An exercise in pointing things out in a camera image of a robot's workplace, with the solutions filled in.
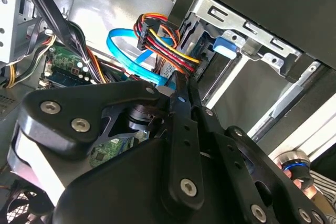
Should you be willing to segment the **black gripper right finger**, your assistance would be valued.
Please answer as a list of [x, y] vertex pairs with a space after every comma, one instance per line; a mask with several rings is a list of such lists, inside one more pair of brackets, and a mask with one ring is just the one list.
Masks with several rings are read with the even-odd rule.
[[[281, 158], [274, 163], [239, 127], [223, 129], [216, 115], [202, 106], [197, 82], [188, 81], [192, 116], [199, 127], [200, 147], [214, 163], [217, 194], [225, 200], [234, 223], [330, 223], [324, 214], [303, 193], [312, 185], [307, 161]], [[302, 183], [299, 189], [292, 179]]]

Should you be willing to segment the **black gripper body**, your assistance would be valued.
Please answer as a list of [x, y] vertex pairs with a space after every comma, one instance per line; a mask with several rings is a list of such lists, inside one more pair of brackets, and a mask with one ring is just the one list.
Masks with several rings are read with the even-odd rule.
[[197, 140], [148, 140], [74, 180], [53, 223], [234, 223]]

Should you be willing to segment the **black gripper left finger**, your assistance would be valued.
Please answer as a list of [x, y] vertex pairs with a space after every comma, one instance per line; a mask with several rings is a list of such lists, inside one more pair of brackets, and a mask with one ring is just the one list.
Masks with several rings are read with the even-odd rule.
[[146, 81], [36, 90], [16, 123], [15, 150], [57, 210], [151, 203], [198, 210], [204, 201], [192, 83], [161, 93]]

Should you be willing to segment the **person's hand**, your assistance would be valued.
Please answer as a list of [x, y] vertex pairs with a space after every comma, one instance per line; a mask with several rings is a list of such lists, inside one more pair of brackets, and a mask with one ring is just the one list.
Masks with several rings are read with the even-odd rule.
[[292, 179], [292, 173], [291, 173], [290, 170], [288, 170], [288, 169], [284, 169], [283, 172], [284, 172], [284, 174], [285, 174], [288, 178], [290, 178], [290, 179], [292, 180], [292, 182], [293, 182], [299, 189], [301, 189], [301, 187], [302, 187], [302, 183], [301, 183], [301, 181], [298, 180], [298, 179]]

